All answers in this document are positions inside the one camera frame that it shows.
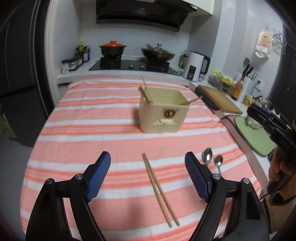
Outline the right hand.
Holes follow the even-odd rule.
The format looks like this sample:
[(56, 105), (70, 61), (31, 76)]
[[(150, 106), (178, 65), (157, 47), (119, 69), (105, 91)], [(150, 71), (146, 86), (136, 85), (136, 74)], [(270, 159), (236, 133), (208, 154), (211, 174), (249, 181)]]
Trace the right hand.
[(280, 180), (280, 171), (291, 176), (290, 181), (279, 191), (284, 200), (295, 196), (295, 160), (292, 156), (287, 156), (280, 147), (273, 151), (273, 157), (269, 167), (269, 181)]

